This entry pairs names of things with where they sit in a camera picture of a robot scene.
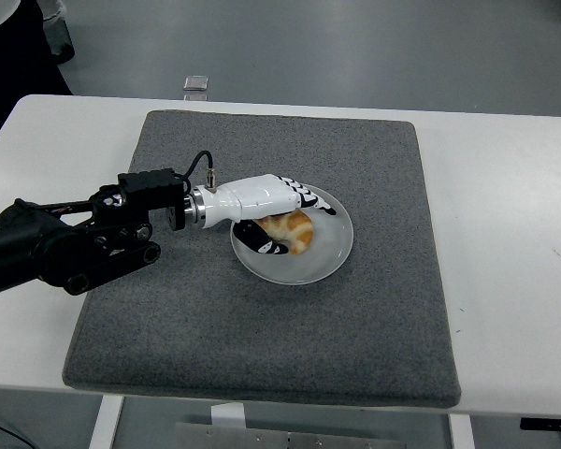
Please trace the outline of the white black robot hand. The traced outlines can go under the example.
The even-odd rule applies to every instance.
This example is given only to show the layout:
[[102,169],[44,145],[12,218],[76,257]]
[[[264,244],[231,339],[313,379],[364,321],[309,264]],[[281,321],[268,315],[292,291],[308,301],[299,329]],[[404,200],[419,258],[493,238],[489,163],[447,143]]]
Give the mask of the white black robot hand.
[[303,253],[314,237],[314,226],[305,210],[337,214],[305,184],[273,174],[231,181],[217,188],[197,186],[193,196],[203,228],[229,220],[234,224],[236,239],[255,253]]

